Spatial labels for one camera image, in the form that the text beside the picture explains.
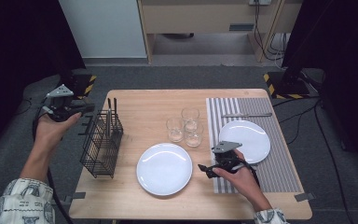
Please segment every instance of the plate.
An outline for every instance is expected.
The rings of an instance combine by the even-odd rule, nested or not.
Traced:
[[[193,172],[193,163],[181,147],[162,143],[144,152],[136,166],[141,186],[149,193],[166,196],[185,187]]]
[[[249,164],[264,160],[271,149],[267,133],[257,124],[247,120],[227,123],[219,134],[219,141],[242,143],[238,150]]]

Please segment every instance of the white wall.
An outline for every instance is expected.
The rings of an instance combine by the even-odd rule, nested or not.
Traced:
[[[136,0],[60,0],[83,58],[146,58]]]

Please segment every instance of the gray carpet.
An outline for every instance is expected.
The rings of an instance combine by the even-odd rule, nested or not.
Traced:
[[[238,66],[194,66],[194,67],[154,67],[120,66],[90,67],[97,76],[89,98],[102,108],[105,95],[110,90],[121,89],[267,89],[262,75],[268,71],[278,71],[276,67],[238,67]],[[48,77],[36,82],[24,91],[19,114],[7,125],[0,138],[0,195],[7,183],[16,178],[32,146],[31,124],[39,102],[47,92],[53,90],[58,76]],[[284,100],[272,99],[273,105]],[[275,106],[278,120],[284,120],[313,107],[317,99],[295,100]],[[344,190],[348,208],[354,223],[358,224],[358,155],[343,151],[325,111],[317,106],[317,114],[324,133],[337,162],[337,169]],[[289,145],[297,172],[306,192],[316,199],[310,201],[313,217],[305,221],[291,223],[350,223],[343,206],[334,164],[328,148],[319,131],[313,110],[304,114],[298,125],[298,117],[281,123],[282,132]],[[56,190],[61,198],[75,192],[77,180],[82,170],[79,162],[84,136],[84,126],[77,125],[62,139],[50,169]],[[65,223],[56,208],[56,223]],[[78,220],[75,223],[100,223],[100,220]],[[165,221],[133,221],[132,223],[170,223]]]

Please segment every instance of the placemat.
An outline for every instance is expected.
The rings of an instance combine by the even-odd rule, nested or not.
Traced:
[[[266,131],[271,150],[267,157],[254,165],[263,192],[300,192],[296,172],[280,135],[279,124],[273,117],[221,118],[228,113],[261,114],[272,112],[269,98],[207,98],[208,128],[211,148],[219,143],[220,130],[232,120],[248,120]],[[215,164],[211,151],[212,164]],[[215,193],[237,193],[223,178],[213,179]]]

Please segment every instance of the glass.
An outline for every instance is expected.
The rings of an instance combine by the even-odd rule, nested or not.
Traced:
[[[185,132],[186,144],[190,147],[197,147],[202,141],[203,126],[201,123],[197,124],[197,129],[193,132]]]
[[[184,123],[181,118],[167,120],[168,138],[173,142],[180,142],[184,138]]]
[[[185,123],[186,132],[194,132],[197,129],[199,122],[200,112],[196,108],[184,108],[182,110],[182,119]]]

